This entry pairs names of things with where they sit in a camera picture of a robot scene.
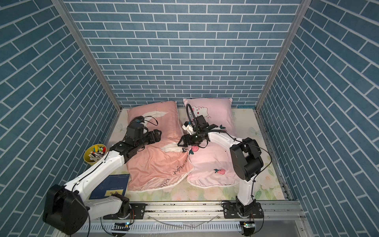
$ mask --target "book cover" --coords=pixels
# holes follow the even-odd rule
[[[125,195],[129,176],[129,174],[109,175],[92,191],[89,199],[107,198],[114,193]]]

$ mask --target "metal rail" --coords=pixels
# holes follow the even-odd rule
[[[266,220],[305,220],[304,212],[299,201],[258,201],[265,213]],[[142,220],[152,221],[150,217],[160,221],[241,221],[248,219],[225,219],[224,208],[220,201],[196,202],[145,202],[145,214]]]
[[[263,105],[263,101],[265,100],[268,91],[271,88],[271,85],[273,84],[276,75],[278,74],[279,68],[282,65],[282,62],[284,60],[285,55],[287,54],[288,49],[291,46],[291,42],[293,38],[295,37],[296,32],[299,29],[300,23],[304,18],[305,13],[308,10],[308,7],[310,5],[312,0],[302,0],[302,2],[299,5],[299,8],[296,12],[295,18],[293,19],[293,22],[290,26],[290,29],[288,30],[288,33],[286,35],[286,38],[284,39],[283,45],[279,51],[279,54],[275,60],[274,66],[268,76],[268,79],[262,89],[262,93],[259,96],[257,106],[255,107],[257,111],[259,111]]]
[[[117,111],[120,112],[121,111],[120,103],[118,102],[111,87],[106,81],[103,72],[101,71],[94,56],[92,55],[91,50],[89,49],[86,41],[81,35],[80,30],[78,26],[75,24],[75,21],[72,18],[71,14],[69,13],[69,10],[67,9],[65,3],[63,2],[63,0],[52,0],[52,3],[54,4],[55,9],[58,11],[59,15],[61,16],[63,22],[66,24],[67,28],[69,29],[72,37],[75,39],[76,43],[78,44],[81,52],[86,57],[92,70],[95,72],[97,79],[100,81],[101,85],[104,87],[105,92],[108,94],[109,98],[113,102]]]

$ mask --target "pillow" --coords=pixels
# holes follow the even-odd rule
[[[235,136],[232,114],[232,99],[228,98],[196,98],[184,99],[184,105],[190,104],[195,117],[203,115],[209,124],[215,124]],[[208,145],[203,141],[198,146],[191,147],[189,160],[194,170],[187,176],[187,181],[193,186],[208,188],[213,186],[228,186],[239,183],[240,179],[234,172],[230,150],[216,143]]]
[[[235,136],[232,101],[232,98],[183,99],[184,106],[192,106],[195,117],[202,115],[210,125],[215,124]]]
[[[129,123],[137,116],[146,117],[149,122],[144,122],[144,125],[149,131],[158,129],[162,135],[161,141],[146,145],[127,162],[131,178],[128,190],[148,191],[178,184],[193,170],[193,165],[187,159],[188,152],[177,146],[183,132],[176,102],[157,102],[128,110]],[[158,121],[157,126],[150,123],[156,123],[152,117]]]

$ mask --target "blue brick wall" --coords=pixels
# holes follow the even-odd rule
[[[253,107],[301,0],[65,1],[123,107]]]
[[[378,16],[313,0],[262,107],[315,236],[379,236]]]
[[[0,1],[0,236],[45,236],[44,196],[116,111],[50,0]]]

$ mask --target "mounting plate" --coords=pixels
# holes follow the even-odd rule
[[[146,204],[145,203],[131,203],[130,206],[131,206],[131,209],[134,210],[134,219],[135,220],[143,219],[143,215],[145,214]],[[103,217],[103,219],[104,220],[120,220],[117,217],[117,214],[106,215]]]
[[[236,218],[250,218],[250,215],[248,217],[241,217],[236,209],[236,203],[235,202],[224,202],[221,204],[224,210],[224,218],[225,219],[236,219]],[[253,218],[263,218],[263,210],[260,205],[260,203],[256,202],[256,205],[251,210],[253,214]]]

